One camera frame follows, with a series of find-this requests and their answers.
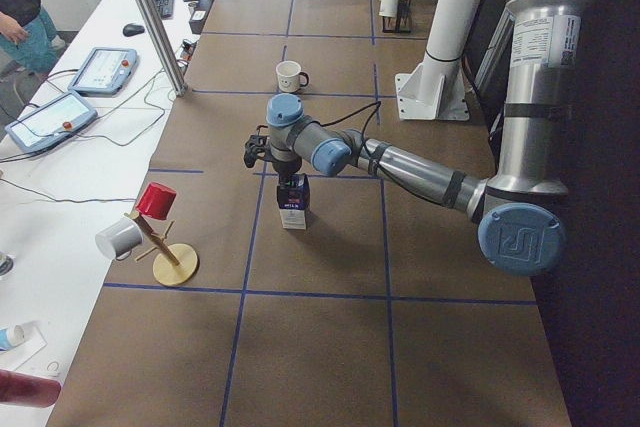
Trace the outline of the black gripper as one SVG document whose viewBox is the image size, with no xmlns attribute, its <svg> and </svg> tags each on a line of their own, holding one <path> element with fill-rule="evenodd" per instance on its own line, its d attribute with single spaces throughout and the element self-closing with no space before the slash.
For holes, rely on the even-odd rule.
<svg viewBox="0 0 640 427">
<path fill-rule="evenodd" d="M 300 186 L 300 177 L 295 175 L 302 166 L 302 159 L 299 156 L 294 156 L 289 160 L 275 158 L 272 163 L 275 171 L 278 173 L 279 186 L 282 189 L 289 188 L 289 180 L 291 178 L 291 188 L 297 189 Z"/>
</svg>

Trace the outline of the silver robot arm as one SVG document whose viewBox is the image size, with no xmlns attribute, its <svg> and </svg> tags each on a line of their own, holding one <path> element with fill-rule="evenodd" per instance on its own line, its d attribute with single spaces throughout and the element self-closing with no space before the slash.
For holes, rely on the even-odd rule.
<svg viewBox="0 0 640 427">
<path fill-rule="evenodd" d="M 581 18 L 593 0 L 505 0 L 513 36 L 496 173 L 473 178 L 363 131 L 332 131 L 308 116 L 292 94 L 272 97 L 266 135 L 246 143 L 261 151 L 282 181 L 303 162 L 327 176 L 354 166 L 432 204 L 464 212 L 478 225 L 485 258 L 519 276 L 555 268 L 567 235 L 559 215 L 567 189 L 558 173 L 560 138 L 571 114 Z"/>
</svg>

